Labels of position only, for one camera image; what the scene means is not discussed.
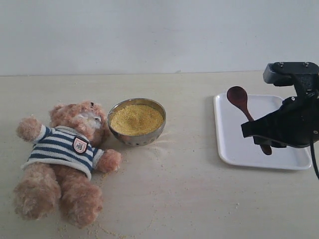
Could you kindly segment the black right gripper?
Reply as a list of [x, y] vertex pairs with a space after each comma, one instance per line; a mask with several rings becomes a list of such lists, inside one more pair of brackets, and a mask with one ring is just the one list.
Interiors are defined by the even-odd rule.
[[288, 97], [280, 107], [280, 131], [277, 132], [277, 114], [269, 113], [257, 120], [241, 124], [244, 138], [253, 137], [257, 145], [274, 148], [308, 147], [319, 141], [319, 92]]

